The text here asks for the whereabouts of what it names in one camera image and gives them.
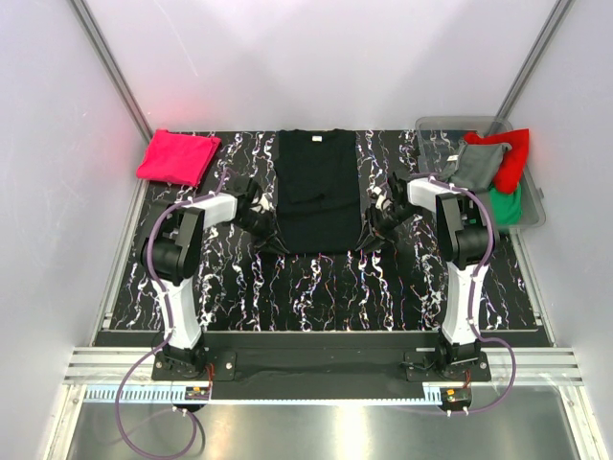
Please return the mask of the pink folded t-shirt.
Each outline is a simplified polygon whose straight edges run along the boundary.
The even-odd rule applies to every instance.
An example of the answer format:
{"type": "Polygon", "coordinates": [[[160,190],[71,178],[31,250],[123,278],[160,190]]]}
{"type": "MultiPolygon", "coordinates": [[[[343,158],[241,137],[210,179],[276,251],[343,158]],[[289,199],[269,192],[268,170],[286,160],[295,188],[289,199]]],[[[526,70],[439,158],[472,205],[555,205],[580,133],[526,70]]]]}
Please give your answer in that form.
{"type": "Polygon", "coordinates": [[[212,162],[221,139],[155,131],[144,160],[136,170],[142,180],[167,182],[173,185],[197,187],[212,162]]]}

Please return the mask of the red t-shirt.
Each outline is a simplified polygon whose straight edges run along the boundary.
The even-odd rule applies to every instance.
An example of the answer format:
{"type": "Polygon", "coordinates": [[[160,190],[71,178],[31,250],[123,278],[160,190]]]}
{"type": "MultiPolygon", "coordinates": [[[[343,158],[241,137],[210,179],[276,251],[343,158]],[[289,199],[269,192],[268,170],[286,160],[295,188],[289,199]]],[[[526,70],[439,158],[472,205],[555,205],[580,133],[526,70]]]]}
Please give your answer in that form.
{"type": "Polygon", "coordinates": [[[464,139],[470,145],[509,144],[511,146],[503,154],[501,165],[492,183],[499,193],[512,194],[519,185],[528,161],[530,130],[523,128],[484,137],[475,132],[469,132],[464,139]]]}

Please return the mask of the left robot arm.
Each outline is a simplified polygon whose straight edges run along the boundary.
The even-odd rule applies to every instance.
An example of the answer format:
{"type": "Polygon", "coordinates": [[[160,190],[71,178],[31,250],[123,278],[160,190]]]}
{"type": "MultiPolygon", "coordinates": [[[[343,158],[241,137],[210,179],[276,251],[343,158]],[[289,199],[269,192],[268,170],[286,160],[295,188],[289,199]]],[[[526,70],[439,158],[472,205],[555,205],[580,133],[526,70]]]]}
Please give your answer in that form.
{"type": "Polygon", "coordinates": [[[202,196],[152,208],[140,242],[140,264],[147,271],[160,303],[163,340],[153,351],[155,366],[195,380],[213,374],[204,335],[196,318],[193,279],[199,268],[203,233],[231,224],[252,237],[259,251],[285,255],[274,209],[260,184],[238,176],[202,196]]]}

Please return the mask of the left aluminium corner post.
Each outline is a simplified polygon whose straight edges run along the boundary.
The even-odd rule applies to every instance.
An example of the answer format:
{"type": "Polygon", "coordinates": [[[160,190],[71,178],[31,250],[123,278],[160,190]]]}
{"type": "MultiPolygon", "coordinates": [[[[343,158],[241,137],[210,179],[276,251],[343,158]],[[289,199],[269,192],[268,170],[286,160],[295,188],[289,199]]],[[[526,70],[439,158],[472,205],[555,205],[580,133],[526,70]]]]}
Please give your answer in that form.
{"type": "Polygon", "coordinates": [[[95,15],[86,1],[68,0],[67,3],[75,14],[102,67],[122,100],[129,117],[142,138],[148,142],[153,136],[153,130],[138,104],[118,61],[115,59],[95,15]]]}

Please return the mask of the green t-shirt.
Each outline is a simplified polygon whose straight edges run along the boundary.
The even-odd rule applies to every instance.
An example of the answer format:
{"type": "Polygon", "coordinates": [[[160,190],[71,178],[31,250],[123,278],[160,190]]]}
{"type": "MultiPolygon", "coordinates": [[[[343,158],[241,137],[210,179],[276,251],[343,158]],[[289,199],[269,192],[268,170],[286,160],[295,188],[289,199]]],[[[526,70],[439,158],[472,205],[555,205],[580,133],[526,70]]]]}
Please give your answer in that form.
{"type": "Polygon", "coordinates": [[[495,187],[489,189],[494,219],[499,227],[515,225],[522,218],[522,189],[517,185],[511,194],[499,192],[495,187]]]}

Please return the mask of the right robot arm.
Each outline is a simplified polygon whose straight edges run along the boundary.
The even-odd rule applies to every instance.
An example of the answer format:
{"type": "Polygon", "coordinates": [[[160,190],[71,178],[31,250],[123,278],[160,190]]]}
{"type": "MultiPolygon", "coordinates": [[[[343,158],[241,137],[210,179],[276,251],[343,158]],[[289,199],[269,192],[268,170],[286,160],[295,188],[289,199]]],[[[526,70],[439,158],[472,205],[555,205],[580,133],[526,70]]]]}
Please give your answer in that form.
{"type": "Polygon", "coordinates": [[[480,296],[499,234],[490,215],[487,192],[471,192],[434,174],[388,177],[389,190],[374,187],[357,248],[373,252],[396,237],[410,217],[430,212],[436,243],[448,270],[447,304],[433,355],[422,369],[447,380],[461,380],[479,365],[480,296]]]}

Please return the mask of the grey t-shirt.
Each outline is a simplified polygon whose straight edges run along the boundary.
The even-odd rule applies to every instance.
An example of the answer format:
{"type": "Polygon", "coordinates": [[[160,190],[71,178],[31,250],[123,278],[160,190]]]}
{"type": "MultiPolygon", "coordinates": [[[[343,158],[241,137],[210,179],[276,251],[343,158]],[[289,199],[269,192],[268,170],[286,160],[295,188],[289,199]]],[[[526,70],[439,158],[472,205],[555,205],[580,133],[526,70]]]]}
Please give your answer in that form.
{"type": "Polygon", "coordinates": [[[509,143],[471,145],[462,142],[459,151],[447,157],[438,178],[471,191],[486,189],[510,149],[509,143]]]}

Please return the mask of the right aluminium corner post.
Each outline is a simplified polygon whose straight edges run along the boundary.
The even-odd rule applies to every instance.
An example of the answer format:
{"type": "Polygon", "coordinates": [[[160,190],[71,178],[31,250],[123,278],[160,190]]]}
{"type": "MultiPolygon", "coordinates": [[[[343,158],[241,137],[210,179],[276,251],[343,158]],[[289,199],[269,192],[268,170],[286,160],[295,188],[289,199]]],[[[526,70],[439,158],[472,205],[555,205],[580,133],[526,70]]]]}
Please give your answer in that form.
{"type": "Polygon", "coordinates": [[[540,61],[545,56],[556,33],[561,28],[575,3],[575,0],[555,1],[495,114],[497,118],[507,120],[510,117],[540,61]]]}

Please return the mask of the black t-shirt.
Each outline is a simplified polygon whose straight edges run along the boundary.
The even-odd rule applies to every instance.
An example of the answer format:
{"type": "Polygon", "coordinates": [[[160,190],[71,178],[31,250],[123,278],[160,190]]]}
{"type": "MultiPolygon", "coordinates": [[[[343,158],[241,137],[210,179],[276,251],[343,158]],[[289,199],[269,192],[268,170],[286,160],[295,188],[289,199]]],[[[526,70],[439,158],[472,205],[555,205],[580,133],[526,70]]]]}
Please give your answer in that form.
{"type": "Polygon", "coordinates": [[[277,142],[277,219],[287,250],[354,250],[362,228],[356,134],[280,130],[277,142]]]}

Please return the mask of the aluminium frame rail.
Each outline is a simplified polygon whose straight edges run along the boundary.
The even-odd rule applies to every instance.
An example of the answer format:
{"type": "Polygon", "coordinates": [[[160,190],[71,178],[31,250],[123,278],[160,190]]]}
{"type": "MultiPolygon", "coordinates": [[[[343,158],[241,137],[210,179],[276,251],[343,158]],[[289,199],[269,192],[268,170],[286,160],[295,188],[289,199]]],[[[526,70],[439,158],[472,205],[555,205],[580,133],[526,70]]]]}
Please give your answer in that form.
{"type": "Polygon", "coordinates": [[[128,378],[130,382],[188,380],[212,376],[219,381],[237,381],[249,375],[292,377],[374,375],[410,382],[449,381],[503,384],[515,376],[518,385],[580,385],[582,377],[574,353],[559,348],[516,348],[507,351],[487,348],[467,370],[436,370],[434,351],[399,349],[237,349],[211,350],[206,360],[213,370],[194,371],[170,364],[160,357],[148,357],[128,378]]]}

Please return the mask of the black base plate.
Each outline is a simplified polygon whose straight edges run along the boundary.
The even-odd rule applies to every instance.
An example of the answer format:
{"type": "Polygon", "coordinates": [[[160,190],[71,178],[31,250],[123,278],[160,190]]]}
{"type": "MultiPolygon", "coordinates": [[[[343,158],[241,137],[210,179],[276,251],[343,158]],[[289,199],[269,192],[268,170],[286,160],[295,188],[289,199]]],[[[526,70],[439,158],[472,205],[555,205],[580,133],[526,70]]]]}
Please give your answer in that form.
{"type": "Polygon", "coordinates": [[[153,376],[213,380],[217,401],[408,400],[425,383],[489,382],[486,356],[447,362],[438,333],[205,333],[157,358],[153,376]]]}

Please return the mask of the clear plastic bin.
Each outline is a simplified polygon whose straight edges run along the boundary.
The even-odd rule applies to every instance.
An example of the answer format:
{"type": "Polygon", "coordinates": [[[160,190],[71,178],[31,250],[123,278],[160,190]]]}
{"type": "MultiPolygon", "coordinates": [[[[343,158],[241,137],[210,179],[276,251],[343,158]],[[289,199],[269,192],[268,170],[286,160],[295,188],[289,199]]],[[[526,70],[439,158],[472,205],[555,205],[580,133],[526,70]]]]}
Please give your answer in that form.
{"type": "MultiPolygon", "coordinates": [[[[417,119],[415,130],[419,144],[419,171],[439,173],[448,157],[457,152],[466,133],[474,132],[484,137],[512,131],[513,127],[509,121],[493,116],[430,116],[417,119]]],[[[525,166],[519,184],[522,216],[514,225],[499,225],[501,232],[539,227],[546,220],[542,193],[534,185],[528,166],[525,166]]]]}

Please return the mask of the aluminium corner post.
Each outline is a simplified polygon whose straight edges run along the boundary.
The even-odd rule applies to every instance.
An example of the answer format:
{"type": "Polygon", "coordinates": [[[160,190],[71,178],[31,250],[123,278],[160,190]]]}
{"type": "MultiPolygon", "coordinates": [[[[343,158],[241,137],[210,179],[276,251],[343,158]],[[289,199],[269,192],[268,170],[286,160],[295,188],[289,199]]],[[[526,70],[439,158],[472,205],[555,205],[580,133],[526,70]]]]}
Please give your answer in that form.
{"type": "Polygon", "coordinates": [[[507,120],[510,117],[540,61],[545,56],[556,33],[561,28],[575,3],[575,0],[555,1],[495,114],[497,118],[507,120]]]}
{"type": "Polygon", "coordinates": [[[138,104],[118,61],[115,59],[95,15],[86,1],[68,0],[67,3],[75,14],[102,67],[122,100],[129,117],[142,138],[148,142],[153,136],[153,130],[138,104]]]}

